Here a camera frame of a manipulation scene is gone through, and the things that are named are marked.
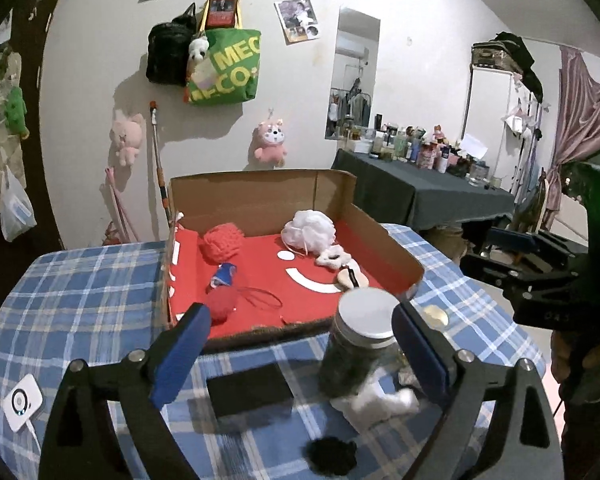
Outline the person's right hand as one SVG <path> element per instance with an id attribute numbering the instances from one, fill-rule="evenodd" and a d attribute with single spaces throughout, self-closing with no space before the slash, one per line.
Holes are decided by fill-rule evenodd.
<path id="1" fill-rule="evenodd" d="M 600 346 L 585 352 L 554 330 L 550 337 L 550 370 L 565 404 L 600 402 Z"/>

